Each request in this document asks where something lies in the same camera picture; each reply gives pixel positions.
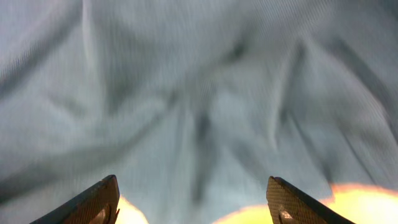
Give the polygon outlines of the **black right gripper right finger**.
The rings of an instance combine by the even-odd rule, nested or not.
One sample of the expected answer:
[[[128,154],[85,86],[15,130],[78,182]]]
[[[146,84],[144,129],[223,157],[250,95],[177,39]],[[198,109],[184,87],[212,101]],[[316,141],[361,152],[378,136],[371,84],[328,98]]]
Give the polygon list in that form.
[[[273,224],[354,224],[280,177],[269,177],[266,199]]]

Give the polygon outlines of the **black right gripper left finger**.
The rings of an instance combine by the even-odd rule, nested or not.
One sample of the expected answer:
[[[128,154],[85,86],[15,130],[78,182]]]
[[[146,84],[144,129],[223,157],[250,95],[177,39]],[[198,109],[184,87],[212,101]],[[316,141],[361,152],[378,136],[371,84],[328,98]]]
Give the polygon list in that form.
[[[115,175],[108,175],[31,224],[115,224],[119,187]]]

